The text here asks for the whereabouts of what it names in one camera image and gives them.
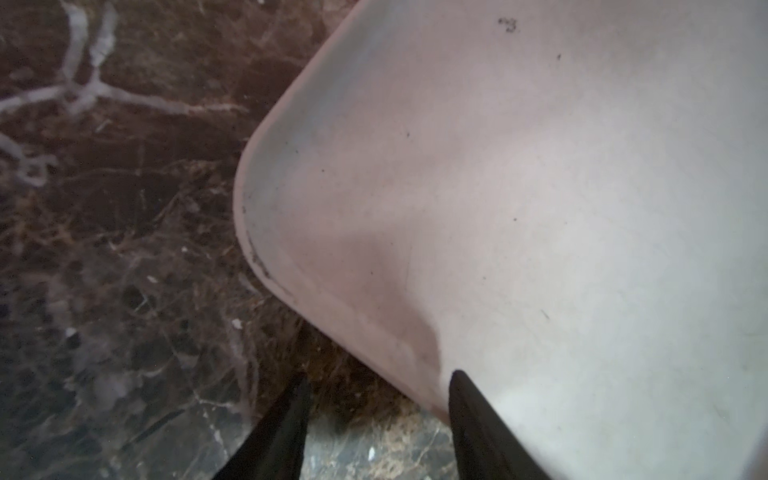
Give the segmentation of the beige plastic tray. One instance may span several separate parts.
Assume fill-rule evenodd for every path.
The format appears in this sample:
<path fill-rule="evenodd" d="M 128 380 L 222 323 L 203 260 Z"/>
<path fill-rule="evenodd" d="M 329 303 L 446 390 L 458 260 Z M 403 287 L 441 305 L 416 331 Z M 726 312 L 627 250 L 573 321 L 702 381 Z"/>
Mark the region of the beige plastic tray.
<path fill-rule="evenodd" d="M 233 199 L 269 290 L 553 477 L 766 477 L 765 2 L 360 2 Z"/>

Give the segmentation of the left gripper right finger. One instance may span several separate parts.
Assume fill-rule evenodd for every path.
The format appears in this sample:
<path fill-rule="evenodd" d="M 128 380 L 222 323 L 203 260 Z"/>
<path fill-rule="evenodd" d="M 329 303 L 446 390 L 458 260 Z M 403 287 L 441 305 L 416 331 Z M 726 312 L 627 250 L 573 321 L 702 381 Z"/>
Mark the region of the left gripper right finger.
<path fill-rule="evenodd" d="M 451 375 L 448 410 L 459 479 L 550 479 L 462 370 Z"/>

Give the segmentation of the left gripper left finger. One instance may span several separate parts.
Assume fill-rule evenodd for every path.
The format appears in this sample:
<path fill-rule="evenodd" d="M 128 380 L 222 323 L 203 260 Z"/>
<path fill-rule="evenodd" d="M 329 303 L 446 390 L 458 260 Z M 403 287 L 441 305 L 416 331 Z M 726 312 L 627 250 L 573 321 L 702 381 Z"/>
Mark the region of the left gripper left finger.
<path fill-rule="evenodd" d="M 310 382 L 297 373 L 213 479 L 299 479 L 310 410 Z"/>

